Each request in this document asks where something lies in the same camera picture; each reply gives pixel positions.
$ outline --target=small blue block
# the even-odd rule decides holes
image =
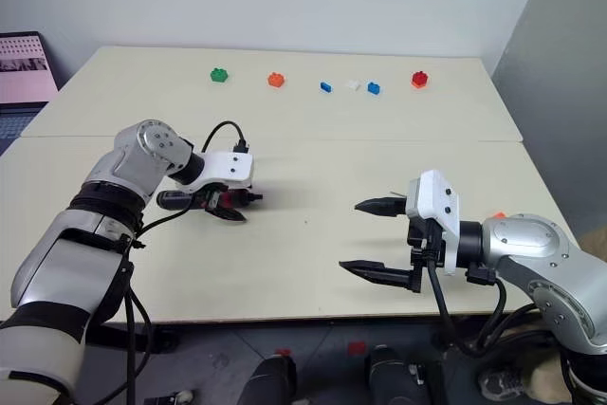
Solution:
[[[377,95],[379,94],[379,84],[369,83],[369,85],[367,85],[367,90],[372,94]]]

